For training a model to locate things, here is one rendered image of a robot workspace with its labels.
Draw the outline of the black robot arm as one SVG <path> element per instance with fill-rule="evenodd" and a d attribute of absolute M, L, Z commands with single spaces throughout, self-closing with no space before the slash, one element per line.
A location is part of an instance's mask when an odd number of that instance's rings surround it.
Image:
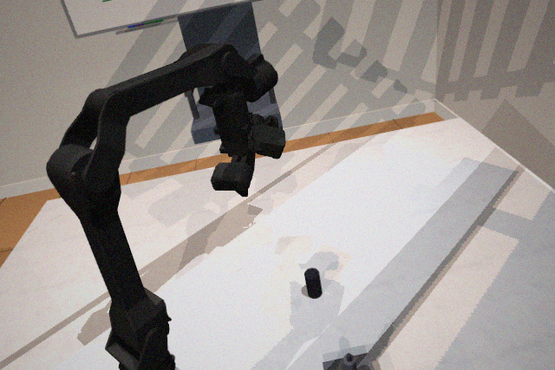
<path fill-rule="evenodd" d="M 120 370 L 175 370 L 167 350 L 169 321 L 165 301 L 143 287 L 121 220 L 119 167 L 132 116 L 174 96 L 205 87 L 198 103 L 212 108 L 217 123 L 235 125 L 278 83 L 278 72 L 253 54 L 247 60 L 229 43 L 199 43 L 164 67 L 97 88 L 52 154 L 46 170 L 52 185 L 79 218 L 112 303 L 105 350 Z M 90 149 L 97 137 L 95 148 Z M 285 131 L 269 115 L 251 118 L 247 158 L 255 153 L 280 159 Z"/>

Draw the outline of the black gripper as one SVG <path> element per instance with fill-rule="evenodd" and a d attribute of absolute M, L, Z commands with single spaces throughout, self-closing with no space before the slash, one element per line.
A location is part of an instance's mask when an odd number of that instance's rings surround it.
<path fill-rule="evenodd" d="M 235 191 L 241 197 L 248 197 L 255 167 L 255 159 L 247 158 L 251 118 L 254 125 L 264 121 L 260 114 L 249 113 L 245 120 L 235 125 L 224 126 L 216 122 L 213 131 L 215 135 L 219 134 L 221 139 L 219 151 L 228 153 L 232 160 L 215 166 L 211 177 L 212 188 L 215 191 Z"/>

